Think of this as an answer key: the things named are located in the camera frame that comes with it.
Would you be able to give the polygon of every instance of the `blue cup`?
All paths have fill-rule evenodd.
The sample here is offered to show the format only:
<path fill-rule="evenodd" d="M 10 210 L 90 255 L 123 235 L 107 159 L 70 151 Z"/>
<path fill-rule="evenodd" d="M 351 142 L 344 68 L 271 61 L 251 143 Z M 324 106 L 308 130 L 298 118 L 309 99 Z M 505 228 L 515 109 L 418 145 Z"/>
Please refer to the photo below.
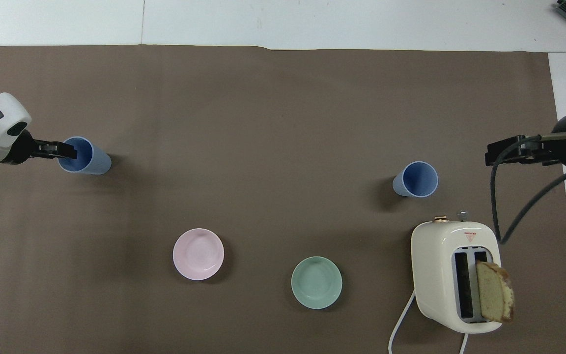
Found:
<path fill-rule="evenodd" d="M 64 142 L 72 145 L 78 155 L 77 159 L 58 159 L 58 164 L 63 170 L 71 173 L 103 175 L 111 168 L 111 158 L 88 139 L 70 137 Z"/>
<path fill-rule="evenodd" d="M 425 198 L 438 188 L 438 173 L 430 164 L 414 161 L 395 177 L 393 189 L 404 197 Z"/>

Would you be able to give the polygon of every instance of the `pink plate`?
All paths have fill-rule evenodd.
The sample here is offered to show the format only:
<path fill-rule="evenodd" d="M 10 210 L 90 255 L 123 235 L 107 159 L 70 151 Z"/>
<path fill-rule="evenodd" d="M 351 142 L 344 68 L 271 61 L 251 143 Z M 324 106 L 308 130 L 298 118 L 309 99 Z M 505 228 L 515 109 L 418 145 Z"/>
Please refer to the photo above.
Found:
<path fill-rule="evenodd" d="M 191 229 L 173 245 L 173 265 L 187 279 L 210 278 L 220 269 L 222 260 L 222 241 L 207 229 Z"/>

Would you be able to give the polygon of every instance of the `white cable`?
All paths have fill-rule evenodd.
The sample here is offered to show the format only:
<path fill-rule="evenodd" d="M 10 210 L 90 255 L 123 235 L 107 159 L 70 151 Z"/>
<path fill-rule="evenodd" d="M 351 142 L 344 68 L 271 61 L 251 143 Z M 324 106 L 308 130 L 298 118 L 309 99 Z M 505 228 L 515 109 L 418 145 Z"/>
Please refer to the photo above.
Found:
<path fill-rule="evenodd" d="M 409 297 L 409 300 L 407 301 L 407 304 L 405 305 L 405 308 L 403 309 L 403 312 L 399 317 L 399 321 L 397 321 L 397 324 L 393 329 L 393 333 L 390 334 L 390 340 L 388 341 L 388 354 L 393 354 L 393 341 L 395 341 L 395 336 L 397 335 L 397 331 L 399 330 L 400 324 L 401 322 L 403 322 L 403 318 L 407 314 L 407 310 L 409 310 L 409 307 L 412 305 L 415 296 L 416 296 L 416 292 L 412 291 L 412 296 Z M 462 338 L 462 347 L 460 347 L 460 354 L 464 354 L 464 349 L 467 347 L 467 340 L 469 340 L 469 334 L 465 333 L 464 338 Z"/>
<path fill-rule="evenodd" d="M 460 354 L 464 354 L 464 348 L 467 347 L 467 340 L 469 339 L 469 334 L 465 333 L 462 339 L 462 347 L 460 347 Z"/>
<path fill-rule="evenodd" d="M 415 295 L 416 295 L 415 292 L 412 291 L 412 296 L 409 297 L 409 301 L 407 301 L 407 305 L 405 305 L 405 308 L 403 309 L 403 312 L 401 313 L 399 321 L 397 321 L 397 324 L 395 325 L 395 328 L 393 329 L 393 333 L 390 334 L 390 341 L 388 341 L 388 353 L 389 354 L 393 354 L 393 341 L 395 340 L 395 336 L 397 334 L 397 331 L 399 330 L 400 323 L 403 321 L 405 314 L 407 314 L 407 310 L 409 310 L 409 307 L 412 305 L 412 301 L 414 301 Z"/>

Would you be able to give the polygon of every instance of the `cup rim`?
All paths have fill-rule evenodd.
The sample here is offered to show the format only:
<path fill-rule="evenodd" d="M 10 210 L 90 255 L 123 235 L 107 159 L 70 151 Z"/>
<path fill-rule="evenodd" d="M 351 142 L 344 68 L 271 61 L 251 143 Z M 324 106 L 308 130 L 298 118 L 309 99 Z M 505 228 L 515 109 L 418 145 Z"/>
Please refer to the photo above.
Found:
<path fill-rule="evenodd" d="M 65 139 L 65 141 L 63 141 L 63 143 L 67 144 L 67 142 L 70 141 L 70 140 L 72 140 L 72 139 L 82 139 L 83 141 L 85 141 L 86 143 L 88 143 L 88 145 L 90 146 L 90 153 L 91 153 L 91 156 L 93 156 L 93 155 L 95 154 L 95 147 L 94 147 L 93 144 L 92 144 L 88 139 L 86 139 L 85 137 L 81 137 L 81 136 L 79 136 L 79 135 L 76 135 L 76 136 L 74 136 L 74 137 L 68 137 L 67 139 Z M 62 167 L 61 160 L 62 160 L 62 159 L 58 159 L 58 166 L 60 166 L 60 168 L 62 168 L 63 170 L 65 170 L 65 171 L 67 171 L 67 172 L 69 172 L 69 173 L 84 173 L 85 170 L 88 168 L 88 166 L 90 166 L 90 161 L 89 161 L 89 162 L 86 164 L 86 166 L 83 167 L 83 168 L 80 168 L 80 170 L 75 170 L 75 171 L 67 170 L 66 168 Z"/>
<path fill-rule="evenodd" d="M 405 183 L 403 183 L 403 186 L 405 187 L 405 190 L 407 190 L 408 193 L 410 193 L 413 197 L 416 198 L 426 198 L 429 197 L 430 195 L 432 195 L 433 193 L 436 192 L 436 189 L 438 189 L 438 171 L 436 171 L 436 169 L 434 168 L 434 166 L 432 166 L 429 163 L 426 163 L 425 161 L 412 161 L 411 163 L 407 164 L 407 166 L 405 166 L 405 168 L 403 169 L 403 175 L 405 175 L 405 171 L 410 168 L 410 166 L 412 166 L 413 164 L 424 164 L 427 165 L 431 168 L 431 170 L 434 172 L 434 176 L 436 177 L 435 183 L 434 183 L 434 188 L 431 192 L 424 194 L 424 195 L 420 195 L 420 194 L 416 194 L 413 191 L 409 190 L 409 188 L 407 188 L 407 185 Z"/>

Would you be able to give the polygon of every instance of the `toaster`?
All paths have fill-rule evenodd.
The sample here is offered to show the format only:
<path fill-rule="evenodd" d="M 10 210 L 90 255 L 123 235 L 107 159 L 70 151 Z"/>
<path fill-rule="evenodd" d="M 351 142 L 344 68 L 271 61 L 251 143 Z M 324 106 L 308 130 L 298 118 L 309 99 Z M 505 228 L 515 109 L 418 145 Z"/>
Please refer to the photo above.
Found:
<path fill-rule="evenodd" d="M 485 333 L 501 323 L 481 316 L 476 261 L 501 266 L 495 234 L 479 222 L 434 217 L 412 232 L 416 304 L 427 318 L 457 332 Z"/>

